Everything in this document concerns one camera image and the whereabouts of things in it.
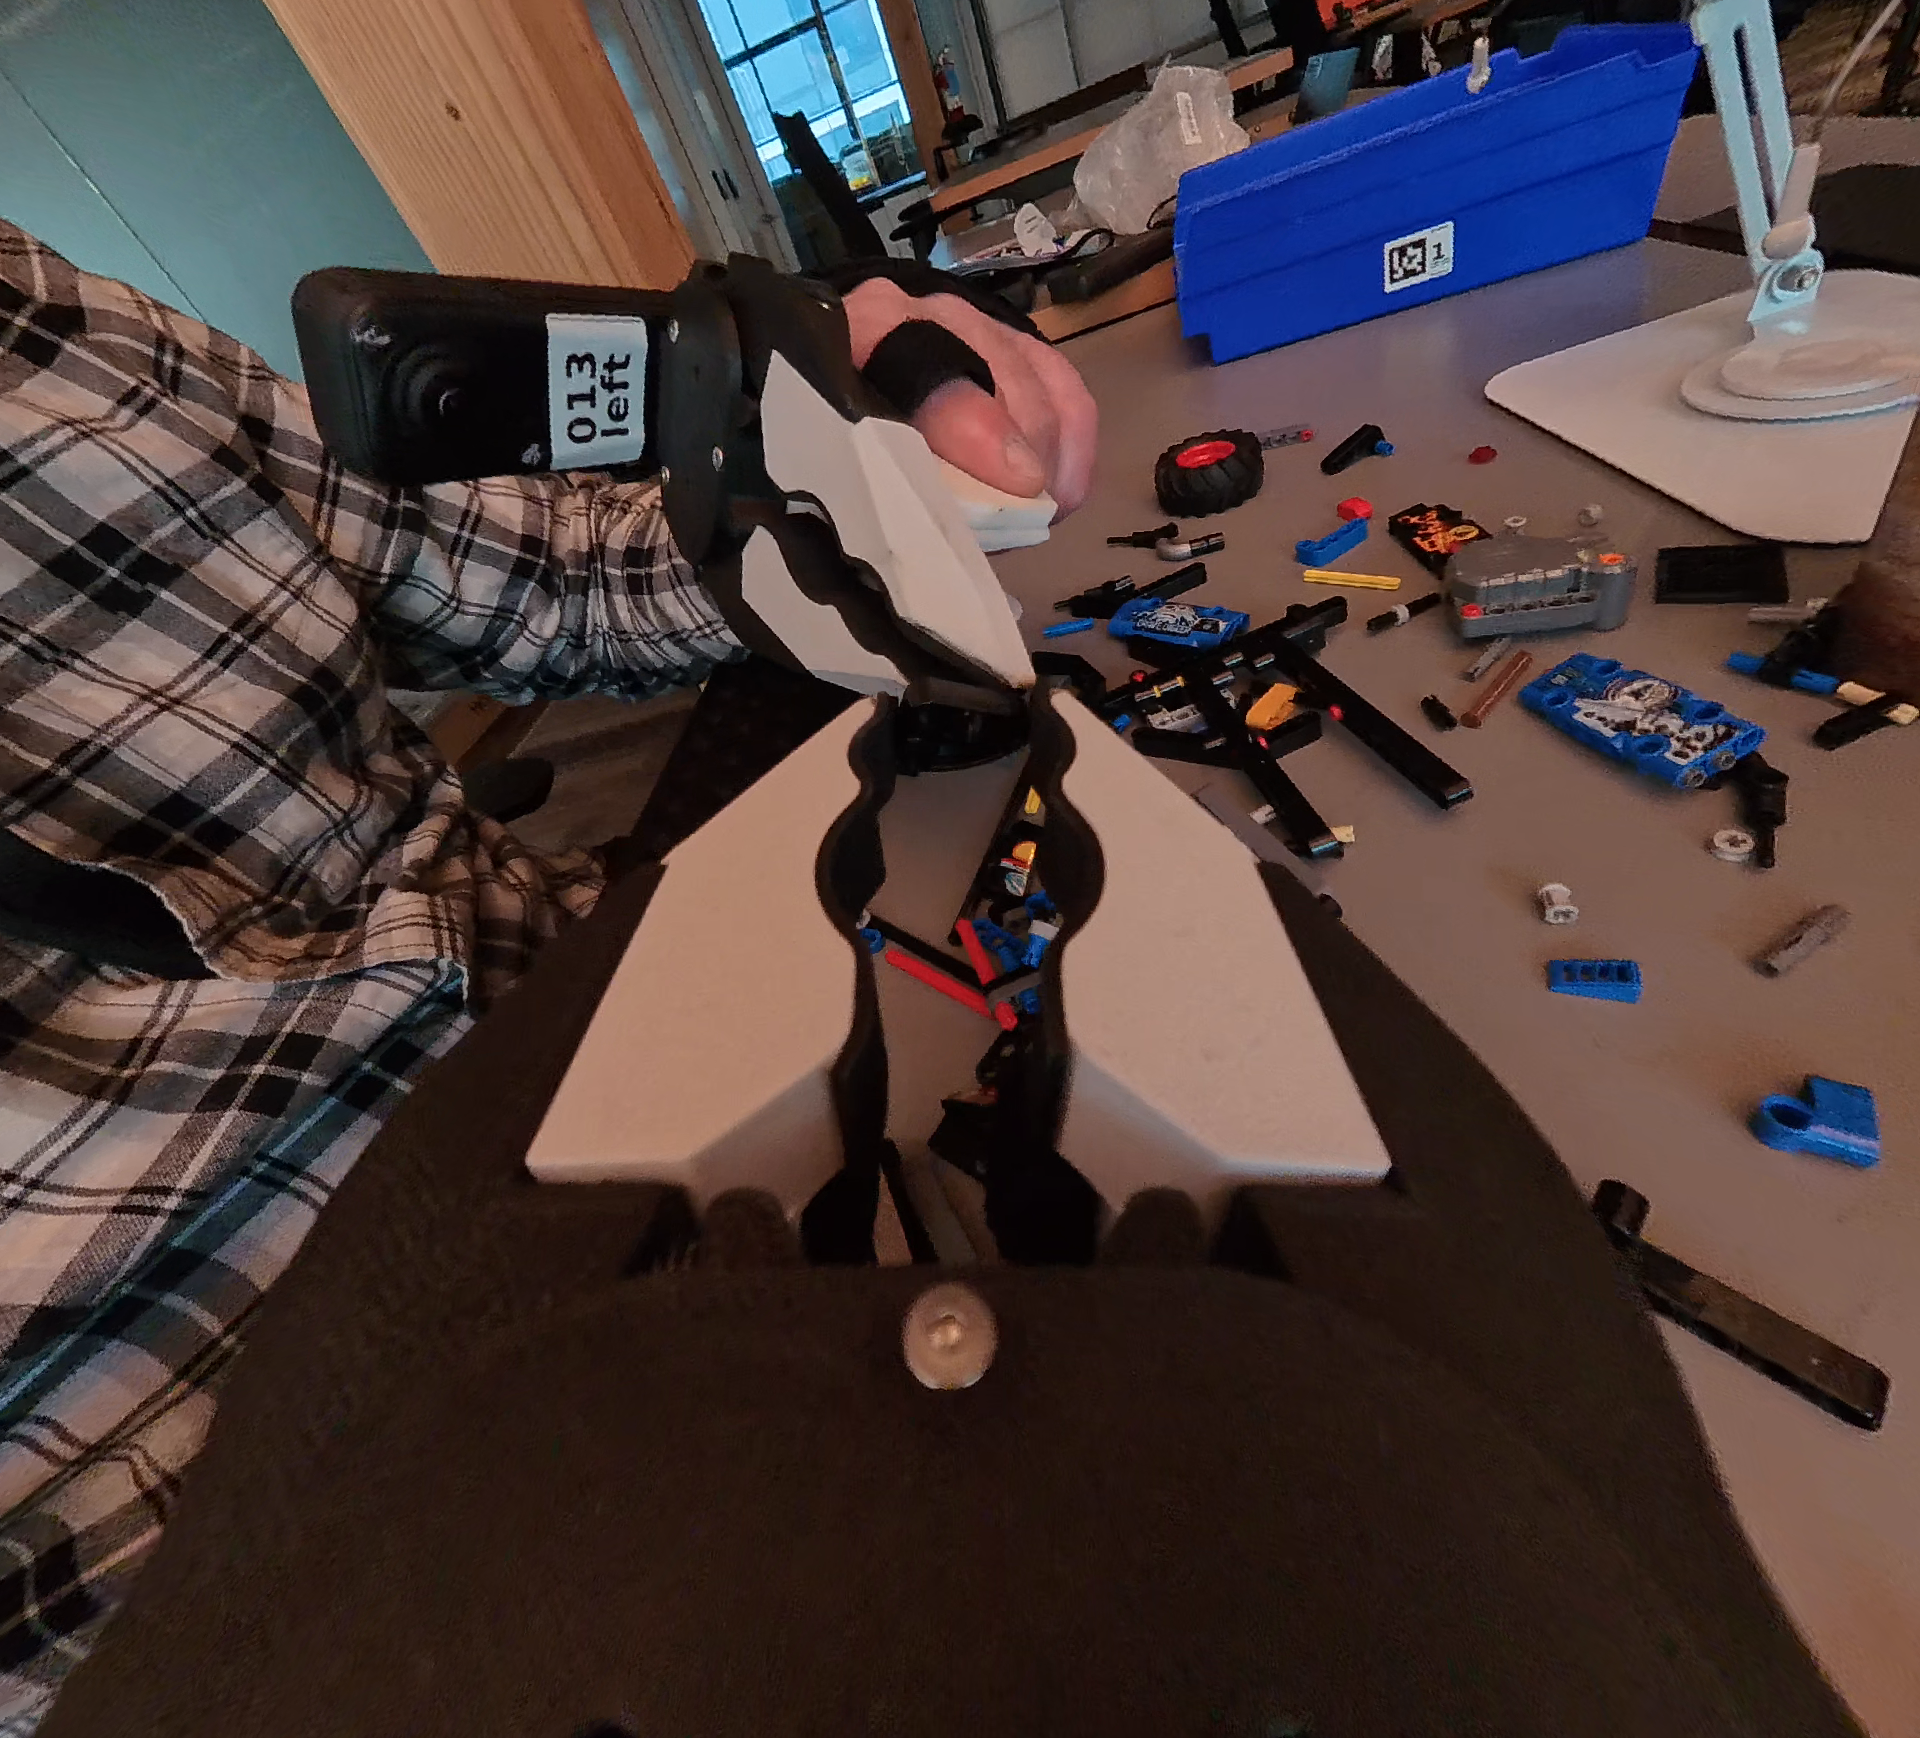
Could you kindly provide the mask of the person's left hand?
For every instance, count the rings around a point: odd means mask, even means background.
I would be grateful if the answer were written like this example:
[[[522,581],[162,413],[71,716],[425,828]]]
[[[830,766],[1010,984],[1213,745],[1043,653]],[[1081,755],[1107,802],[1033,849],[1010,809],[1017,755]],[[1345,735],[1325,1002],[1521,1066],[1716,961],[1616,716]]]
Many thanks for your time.
[[[1056,516],[1089,495],[1097,410],[1069,360],[1007,304],[916,267],[843,294],[850,362],[935,458]]]

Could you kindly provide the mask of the black toy connector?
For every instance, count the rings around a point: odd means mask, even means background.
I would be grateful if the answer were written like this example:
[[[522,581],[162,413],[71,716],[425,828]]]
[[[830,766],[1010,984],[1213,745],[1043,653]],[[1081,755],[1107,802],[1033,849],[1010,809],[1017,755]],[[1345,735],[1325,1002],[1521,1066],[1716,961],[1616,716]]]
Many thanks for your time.
[[[1789,776],[1762,751],[1752,751],[1729,769],[1725,782],[1737,799],[1740,826],[1754,840],[1754,868],[1773,869],[1777,832],[1786,823]]]

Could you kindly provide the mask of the orange flame toy panel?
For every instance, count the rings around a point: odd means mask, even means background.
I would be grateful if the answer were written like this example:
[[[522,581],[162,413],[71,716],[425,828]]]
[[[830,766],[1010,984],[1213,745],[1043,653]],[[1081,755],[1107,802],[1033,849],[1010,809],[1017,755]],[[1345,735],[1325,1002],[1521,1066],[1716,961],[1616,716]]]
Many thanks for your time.
[[[1448,504],[1413,504],[1387,516],[1387,536],[1433,581],[1450,570],[1463,549],[1492,534],[1475,520]]]

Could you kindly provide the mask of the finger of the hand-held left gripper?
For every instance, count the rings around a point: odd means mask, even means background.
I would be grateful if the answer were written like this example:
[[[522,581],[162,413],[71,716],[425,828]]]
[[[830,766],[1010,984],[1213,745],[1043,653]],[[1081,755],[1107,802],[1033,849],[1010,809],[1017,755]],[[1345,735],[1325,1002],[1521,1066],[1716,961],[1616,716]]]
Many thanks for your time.
[[[844,417],[787,360],[767,366],[760,432],[778,504],[762,529],[802,590],[833,602],[864,646],[898,664],[902,698],[948,687],[1023,694],[1035,684],[987,559],[1039,544],[1039,496],[972,482],[911,427]]]
[[[898,664],[864,646],[833,602],[802,590],[767,529],[747,539],[738,580],[747,612],[802,673],[859,696],[905,696]]]

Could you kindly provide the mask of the grey desk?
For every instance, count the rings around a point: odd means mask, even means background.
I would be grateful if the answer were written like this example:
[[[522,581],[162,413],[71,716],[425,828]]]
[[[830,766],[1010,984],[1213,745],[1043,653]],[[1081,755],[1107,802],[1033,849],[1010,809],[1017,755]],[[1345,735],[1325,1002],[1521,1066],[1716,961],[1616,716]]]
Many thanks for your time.
[[[1859,1733],[1654,1319],[1500,1082],[1275,892],[1380,1186],[1071,1217],[1007,1298],[981,1573],[898,1635],[942,1733]]]

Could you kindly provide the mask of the wooden pillar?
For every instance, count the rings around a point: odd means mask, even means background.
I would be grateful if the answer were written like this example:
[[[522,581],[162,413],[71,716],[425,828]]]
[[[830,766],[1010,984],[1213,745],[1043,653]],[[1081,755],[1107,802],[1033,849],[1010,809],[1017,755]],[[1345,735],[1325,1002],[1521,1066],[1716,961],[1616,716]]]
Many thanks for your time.
[[[693,246],[583,0],[263,0],[433,271],[676,287]]]

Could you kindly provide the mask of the window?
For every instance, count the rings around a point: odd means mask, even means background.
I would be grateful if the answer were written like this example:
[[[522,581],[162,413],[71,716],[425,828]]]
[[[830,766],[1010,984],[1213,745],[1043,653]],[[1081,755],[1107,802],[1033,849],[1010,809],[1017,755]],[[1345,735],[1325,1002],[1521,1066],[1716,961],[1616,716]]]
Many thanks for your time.
[[[877,0],[696,5],[772,185],[795,175],[779,118],[802,118],[859,198],[925,181]]]

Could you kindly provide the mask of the clear plastic bag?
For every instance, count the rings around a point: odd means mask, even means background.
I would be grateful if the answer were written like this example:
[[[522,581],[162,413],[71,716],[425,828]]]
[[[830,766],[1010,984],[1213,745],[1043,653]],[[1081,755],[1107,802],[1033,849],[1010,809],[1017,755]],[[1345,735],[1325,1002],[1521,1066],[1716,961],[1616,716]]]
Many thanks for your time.
[[[1072,173],[1069,217],[1114,238],[1147,232],[1170,214],[1187,172],[1248,150],[1226,72],[1164,64],[1147,93],[1107,122]]]

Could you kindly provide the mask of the person's left forearm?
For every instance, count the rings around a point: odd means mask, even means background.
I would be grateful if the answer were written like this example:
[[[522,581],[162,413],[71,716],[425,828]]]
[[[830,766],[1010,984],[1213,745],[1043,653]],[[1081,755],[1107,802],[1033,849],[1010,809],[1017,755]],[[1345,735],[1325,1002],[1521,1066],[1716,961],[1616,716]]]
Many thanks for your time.
[[[246,345],[2,227],[4,696],[655,696],[745,657],[650,482],[374,483]]]

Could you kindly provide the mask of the small red-hub toy wheel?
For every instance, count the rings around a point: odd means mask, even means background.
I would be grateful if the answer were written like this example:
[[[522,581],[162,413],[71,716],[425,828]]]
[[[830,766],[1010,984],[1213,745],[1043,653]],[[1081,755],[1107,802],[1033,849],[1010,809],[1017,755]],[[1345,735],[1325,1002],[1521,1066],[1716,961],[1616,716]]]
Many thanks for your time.
[[[1264,491],[1266,459],[1253,431],[1213,431],[1155,458],[1155,501],[1170,520],[1216,516]]]

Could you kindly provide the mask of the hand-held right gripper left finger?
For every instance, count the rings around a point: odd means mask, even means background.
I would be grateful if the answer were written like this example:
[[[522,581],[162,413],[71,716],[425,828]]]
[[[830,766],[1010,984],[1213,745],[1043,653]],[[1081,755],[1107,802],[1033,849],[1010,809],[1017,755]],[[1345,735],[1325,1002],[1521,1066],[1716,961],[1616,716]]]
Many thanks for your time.
[[[861,696],[663,861],[528,1150],[540,1185],[772,1198],[874,1260],[888,1066],[859,934],[898,703]]]

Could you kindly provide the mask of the pile of toy building pieces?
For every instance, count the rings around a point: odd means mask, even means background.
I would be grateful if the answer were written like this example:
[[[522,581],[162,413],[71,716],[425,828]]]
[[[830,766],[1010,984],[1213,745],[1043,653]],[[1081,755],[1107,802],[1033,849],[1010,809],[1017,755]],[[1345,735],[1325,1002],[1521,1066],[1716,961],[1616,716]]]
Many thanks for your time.
[[[1072,600],[1069,614],[1042,632],[1060,646],[1102,629],[1126,647],[1134,669],[1093,707],[1141,756],[1239,774],[1284,849],[1306,861],[1336,859],[1342,843],[1284,760],[1316,744],[1325,726],[1441,811],[1474,799],[1463,771],[1325,666],[1327,639],[1347,619],[1345,600],[1295,604],[1275,621],[1253,623],[1226,606],[1185,600],[1199,580],[1192,567],[1145,587],[1124,584]]]

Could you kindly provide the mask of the white document stand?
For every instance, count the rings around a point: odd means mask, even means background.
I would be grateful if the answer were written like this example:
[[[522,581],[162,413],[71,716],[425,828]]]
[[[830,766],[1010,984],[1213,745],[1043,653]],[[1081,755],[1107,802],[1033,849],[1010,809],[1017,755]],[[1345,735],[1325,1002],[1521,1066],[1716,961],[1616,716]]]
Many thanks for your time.
[[[1790,132],[1768,0],[1688,0],[1752,274],[1720,297],[1512,366],[1485,397],[1760,542],[1869,539],[1917,397],[1917,283],[1830,271]]]

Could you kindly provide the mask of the blue printed toy panel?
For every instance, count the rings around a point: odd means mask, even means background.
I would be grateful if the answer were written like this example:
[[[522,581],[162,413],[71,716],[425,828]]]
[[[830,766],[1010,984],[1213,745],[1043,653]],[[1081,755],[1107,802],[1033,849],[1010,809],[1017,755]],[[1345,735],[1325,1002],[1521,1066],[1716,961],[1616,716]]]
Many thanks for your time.
[[[1572,744],[1673,791],[1701,791],[1766,735],[1725,705],[1618,659],[1572,655],[1524,684],[1519,705]]]

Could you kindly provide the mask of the person's plaid shirt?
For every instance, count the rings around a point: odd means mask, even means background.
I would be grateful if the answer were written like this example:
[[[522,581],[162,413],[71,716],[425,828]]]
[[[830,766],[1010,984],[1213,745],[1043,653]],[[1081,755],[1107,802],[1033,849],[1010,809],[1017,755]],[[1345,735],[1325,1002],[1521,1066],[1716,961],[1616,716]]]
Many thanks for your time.
[[[19,829],[172,909],[208,977],[4,941],[4,1694],[74,1665],[246,1329],[406,1088],[594,909],[380,694],[175,713]]]

